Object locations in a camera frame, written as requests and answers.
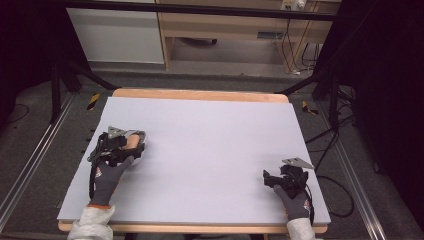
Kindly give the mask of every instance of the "white sleeve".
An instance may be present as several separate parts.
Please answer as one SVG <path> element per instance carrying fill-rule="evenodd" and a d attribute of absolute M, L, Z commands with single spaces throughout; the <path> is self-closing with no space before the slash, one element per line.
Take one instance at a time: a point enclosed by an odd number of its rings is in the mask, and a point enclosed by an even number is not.
<path fill-rule="evenodd" d="M 113 231 L 107 226 L 109 219 L 115 212 L 115 207 L 104 210 L 94 207 L 85 207 L 81 219 L 72 224 L 68 240 L 99 239 L 112 240 Z"/>
<path fill-rule="evenodd" d="M 309 218 L 297 218 L 287 223 L 290 238 L 293 240 L 315 239 L 315 232 L 311 227 Z"/>

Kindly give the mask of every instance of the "black glove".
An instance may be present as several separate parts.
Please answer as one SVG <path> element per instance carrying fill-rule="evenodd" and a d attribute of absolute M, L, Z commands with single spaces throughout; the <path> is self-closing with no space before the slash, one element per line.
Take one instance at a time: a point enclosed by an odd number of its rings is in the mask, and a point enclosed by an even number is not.
<path fill-rule="evenodd" d="M 301 192 L 295 198 L 290 199 L 280 185 L 274 185 L 273 189 L 283 201 L 289 221 L 297 218 L 309 218 L 311 205 L 305 192 Z"/>
<path fill-rule="evenodd" d="M 100 161 L 94 179 L 94 196 L 89 205 L 109 206 L 109 201 L 118 186 L 119 179 L 133 162 L 133 156 L 127 157 L 125 161 L 117 167 L 110 167 L 105 162 Z"/>

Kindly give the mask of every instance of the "hand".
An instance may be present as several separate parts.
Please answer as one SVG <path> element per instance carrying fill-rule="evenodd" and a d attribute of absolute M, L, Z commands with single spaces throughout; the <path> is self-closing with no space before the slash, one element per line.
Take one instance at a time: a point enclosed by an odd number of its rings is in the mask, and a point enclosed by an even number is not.
<path fill-rule="evenodd" d="M 125 161 L 117 167 L 110 167 L 105 162 L 101 161 L 96 170 L 94 196 L 89 205 L 108 207 L 112 194 L 118 186 L 119 179 L 133 162 L 133 156 L 127 157 Z"/>
<path fill-rule="evenodd" d="M 305 192 L 301 192 L 294 199 L 291 199 L 280 185 L 274 185 L 273 189 L 283 201 L 289 221 L 297 218 L 309 218 L 311 205 Z"/>

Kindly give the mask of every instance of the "white board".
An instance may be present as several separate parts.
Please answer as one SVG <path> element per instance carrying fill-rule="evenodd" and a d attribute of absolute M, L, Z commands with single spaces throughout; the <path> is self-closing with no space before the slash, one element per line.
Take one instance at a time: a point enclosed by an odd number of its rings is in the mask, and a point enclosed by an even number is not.
<path fill-rule="evenodd" d="M 279 175 L 282 159 L 310 158 L 293 106 L 110 97 L 68 189 L 58 220 L 79 219 L 89 202 L 87 157 L 108 126 L 143 130 L 142 161 L 122 176 L 111 221 L 152 224 L 287 223 L 262 171 Z M 316 176 L 309 171 L 315 223 L 330 222 Z"/>

